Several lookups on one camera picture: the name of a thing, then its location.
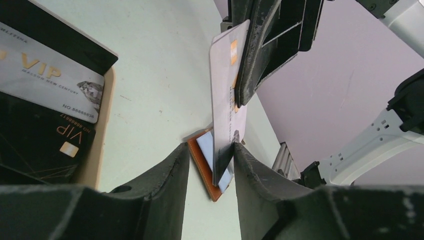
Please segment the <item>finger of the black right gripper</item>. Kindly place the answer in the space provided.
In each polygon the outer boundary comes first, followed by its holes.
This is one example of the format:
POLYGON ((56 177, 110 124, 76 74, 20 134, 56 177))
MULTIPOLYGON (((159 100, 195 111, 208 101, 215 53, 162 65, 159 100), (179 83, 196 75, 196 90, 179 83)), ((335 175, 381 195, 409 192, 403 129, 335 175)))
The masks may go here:
POLYGON ((238 107, 247 105, 254 94, 254 84, 259 77, 254 76, 258 57, 266 37, 267 28, 272 23, 280 0, 233 0, 231 2, 231 22, 234 27, 246 20, 250 21, 241 64, 235 87, 235 101, 238 107))
POLYGON ((266 28, 261 44, 255 89, 283 65, 291 61, 298 52, 307 52, 315 40, 324 1, 282 0, 266 28))

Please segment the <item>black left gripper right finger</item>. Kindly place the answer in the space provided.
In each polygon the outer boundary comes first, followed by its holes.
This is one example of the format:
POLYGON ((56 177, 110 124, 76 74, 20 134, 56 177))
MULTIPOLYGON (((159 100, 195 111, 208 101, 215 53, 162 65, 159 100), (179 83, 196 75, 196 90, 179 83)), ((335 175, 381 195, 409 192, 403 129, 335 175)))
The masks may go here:
POLYGON ((244 240, 421 240, 424 188, 419 185, 321 186, 310 189, 234 144, 234 171, 244 240))

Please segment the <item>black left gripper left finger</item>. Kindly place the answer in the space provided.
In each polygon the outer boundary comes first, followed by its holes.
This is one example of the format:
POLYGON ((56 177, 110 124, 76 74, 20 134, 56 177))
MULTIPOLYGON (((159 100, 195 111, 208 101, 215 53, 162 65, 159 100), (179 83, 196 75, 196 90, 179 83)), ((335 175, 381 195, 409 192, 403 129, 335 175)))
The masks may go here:
POLYGON ((111 192, 78 184, 2 185, 3 240, 179 240, 190 167, 181 143, 111 192))

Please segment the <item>brown leather card holder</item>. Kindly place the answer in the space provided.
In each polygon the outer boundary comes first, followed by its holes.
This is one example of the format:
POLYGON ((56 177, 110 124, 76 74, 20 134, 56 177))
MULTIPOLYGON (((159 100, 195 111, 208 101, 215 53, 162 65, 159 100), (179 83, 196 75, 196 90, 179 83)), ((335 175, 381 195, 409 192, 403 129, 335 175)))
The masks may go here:
POLYGON ((194 133, 187 139, 194 160, 210 199, 217 202, 234 178, 234 161, 231 160, 218 186, 213 185, 213 127, 194 133))

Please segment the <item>silver VIP credit card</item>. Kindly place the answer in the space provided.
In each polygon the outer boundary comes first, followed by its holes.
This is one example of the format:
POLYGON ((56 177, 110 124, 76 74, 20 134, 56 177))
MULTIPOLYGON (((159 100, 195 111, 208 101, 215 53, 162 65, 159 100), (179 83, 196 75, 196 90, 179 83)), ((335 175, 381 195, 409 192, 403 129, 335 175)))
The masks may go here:
POLYGON ((213 123, 212 182, 218 186, 233 157, 236 128, 235 87, 244 53, 250 20, 214 37, 209 50, 213 123))

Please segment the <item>oval wooden tray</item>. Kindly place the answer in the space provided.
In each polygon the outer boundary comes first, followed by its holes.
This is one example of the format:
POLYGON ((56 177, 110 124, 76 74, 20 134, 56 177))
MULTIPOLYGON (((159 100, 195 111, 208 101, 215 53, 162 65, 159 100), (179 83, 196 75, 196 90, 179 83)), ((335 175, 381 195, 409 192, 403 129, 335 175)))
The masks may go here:
POLYGON ((0 3, 0 166, 96 188, 118 56, 34 0, 0 3))

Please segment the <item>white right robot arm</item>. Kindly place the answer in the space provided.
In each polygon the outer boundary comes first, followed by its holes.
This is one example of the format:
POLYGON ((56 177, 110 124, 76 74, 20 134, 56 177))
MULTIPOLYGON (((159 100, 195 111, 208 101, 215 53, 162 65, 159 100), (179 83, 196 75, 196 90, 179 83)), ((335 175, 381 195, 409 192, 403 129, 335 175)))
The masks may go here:
MULTIPOLYGON (((361 0, 359 4, 418 55, 424 54, 424 3, 421 0, 361 0)), ((250 25, 235 85, 235 102, 245 106, 259 86, 309 51, 322 13, 321 0, 230 0, 233 26, 250 25)), ((395 90, 378 117, 339 152, 314 161, 294 181, 307 188, 351 185, 389 158, 424 142, 424 72, 395 90)))

